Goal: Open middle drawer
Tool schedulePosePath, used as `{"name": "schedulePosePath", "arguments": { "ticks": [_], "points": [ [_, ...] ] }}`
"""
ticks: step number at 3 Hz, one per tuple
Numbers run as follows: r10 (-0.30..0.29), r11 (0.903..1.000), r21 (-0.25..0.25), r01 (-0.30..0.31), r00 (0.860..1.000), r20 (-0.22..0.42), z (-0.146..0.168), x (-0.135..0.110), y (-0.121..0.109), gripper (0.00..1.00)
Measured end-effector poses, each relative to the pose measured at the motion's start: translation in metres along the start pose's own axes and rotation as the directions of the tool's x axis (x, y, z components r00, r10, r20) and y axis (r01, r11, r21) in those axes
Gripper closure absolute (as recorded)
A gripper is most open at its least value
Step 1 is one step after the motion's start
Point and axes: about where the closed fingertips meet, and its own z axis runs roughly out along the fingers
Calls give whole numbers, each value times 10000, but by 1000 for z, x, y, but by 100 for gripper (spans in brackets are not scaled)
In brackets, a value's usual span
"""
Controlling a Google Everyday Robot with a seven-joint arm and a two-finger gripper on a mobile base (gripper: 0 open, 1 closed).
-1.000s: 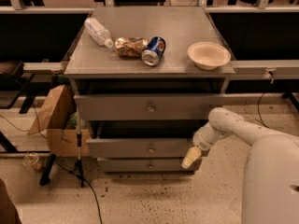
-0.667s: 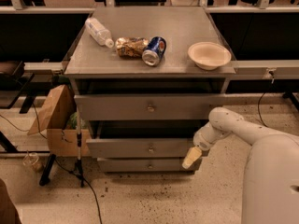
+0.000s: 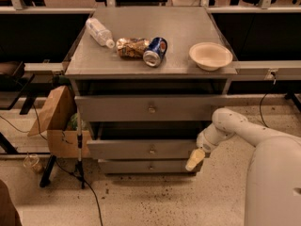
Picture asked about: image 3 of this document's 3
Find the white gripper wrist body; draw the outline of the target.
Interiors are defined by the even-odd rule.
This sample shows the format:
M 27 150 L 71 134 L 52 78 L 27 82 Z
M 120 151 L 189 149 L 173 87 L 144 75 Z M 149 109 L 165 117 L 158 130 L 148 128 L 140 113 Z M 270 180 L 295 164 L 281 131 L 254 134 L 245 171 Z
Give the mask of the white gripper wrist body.
M 197 146 L 205 153 L 211 153 L 221 141 L 221 136 L 216 127 L 211 124 L 197 136 Z

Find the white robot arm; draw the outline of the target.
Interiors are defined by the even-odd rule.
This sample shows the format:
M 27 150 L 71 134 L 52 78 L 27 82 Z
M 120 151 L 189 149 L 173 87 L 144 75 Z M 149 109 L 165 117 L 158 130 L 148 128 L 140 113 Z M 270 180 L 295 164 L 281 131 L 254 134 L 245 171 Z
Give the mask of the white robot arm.
M 219 108 L 197 137 L 185 168 L 193 170 L 205 155 L 234 135 L 255 147 L 246 177 L 245 226 L 301 226 L 301 138 L 250 122 Z

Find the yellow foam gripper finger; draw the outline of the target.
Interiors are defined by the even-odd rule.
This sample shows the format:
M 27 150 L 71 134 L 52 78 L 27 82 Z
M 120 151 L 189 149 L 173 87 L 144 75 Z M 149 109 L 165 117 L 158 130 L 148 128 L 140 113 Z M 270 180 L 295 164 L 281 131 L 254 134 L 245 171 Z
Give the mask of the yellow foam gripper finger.
M 195 149 L 193 152 L 191 152 L 185 168 L 188 171 L 192 171 L 204 158 L 205 152 L 202 149 Z

